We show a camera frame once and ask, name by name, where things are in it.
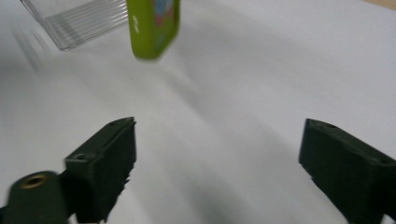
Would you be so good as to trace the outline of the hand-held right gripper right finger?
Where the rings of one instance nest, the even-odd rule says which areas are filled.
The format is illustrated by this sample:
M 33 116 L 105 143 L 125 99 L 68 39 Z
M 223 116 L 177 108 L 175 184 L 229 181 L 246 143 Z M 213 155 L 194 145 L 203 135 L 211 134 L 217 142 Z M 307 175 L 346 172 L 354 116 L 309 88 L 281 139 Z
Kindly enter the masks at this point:
M 348 224 L 396 224 L 396 160 L 342 129 L 307 119 L 299 163 Z

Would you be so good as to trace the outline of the clear plastic box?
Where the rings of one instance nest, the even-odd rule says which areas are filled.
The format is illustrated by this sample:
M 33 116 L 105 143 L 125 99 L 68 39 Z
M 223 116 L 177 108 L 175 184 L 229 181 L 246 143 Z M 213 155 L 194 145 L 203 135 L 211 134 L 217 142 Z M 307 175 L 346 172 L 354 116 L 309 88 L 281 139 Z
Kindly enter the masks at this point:
M 19 0 L 60 50 L 128 23 L 126 0 Z

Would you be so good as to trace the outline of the green cartoon phone case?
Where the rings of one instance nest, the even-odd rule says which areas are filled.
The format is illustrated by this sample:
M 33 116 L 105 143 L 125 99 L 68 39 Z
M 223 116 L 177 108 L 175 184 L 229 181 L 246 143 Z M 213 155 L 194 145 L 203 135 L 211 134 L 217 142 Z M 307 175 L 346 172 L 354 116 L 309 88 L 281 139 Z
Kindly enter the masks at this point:
M 178 34 L 180 0 L 126 0 L 126 5 L 134 56 L 159 59 Z

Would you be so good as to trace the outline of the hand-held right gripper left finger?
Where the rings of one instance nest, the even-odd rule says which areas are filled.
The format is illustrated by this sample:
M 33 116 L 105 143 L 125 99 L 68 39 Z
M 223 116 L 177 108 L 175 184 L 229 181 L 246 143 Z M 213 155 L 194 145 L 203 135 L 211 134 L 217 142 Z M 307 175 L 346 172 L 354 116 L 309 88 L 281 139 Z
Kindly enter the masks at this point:
M 109 122 L 64 159 L 68 213 L 79 223 L 107 220 L 136 162 L 134 118 Z

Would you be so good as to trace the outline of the light wooden table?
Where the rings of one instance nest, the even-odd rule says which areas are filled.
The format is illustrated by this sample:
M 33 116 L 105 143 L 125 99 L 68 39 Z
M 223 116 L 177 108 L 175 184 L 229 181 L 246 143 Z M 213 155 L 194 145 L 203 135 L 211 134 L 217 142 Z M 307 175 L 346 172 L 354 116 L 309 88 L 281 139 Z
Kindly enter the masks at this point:
M 396 10 L 396 0 L 364 0 L 364 1 L 381 7 Z

